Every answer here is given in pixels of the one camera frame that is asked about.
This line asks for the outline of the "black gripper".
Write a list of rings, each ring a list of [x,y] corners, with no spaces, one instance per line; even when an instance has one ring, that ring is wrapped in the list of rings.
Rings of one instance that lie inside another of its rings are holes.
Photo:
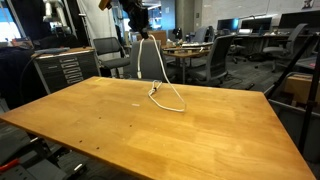
[[[135,32],[139,32],[143,39],[148,39],[147,9],[143,7],[140,0],[119,0],[123,10],[128,14],[128,25]]]

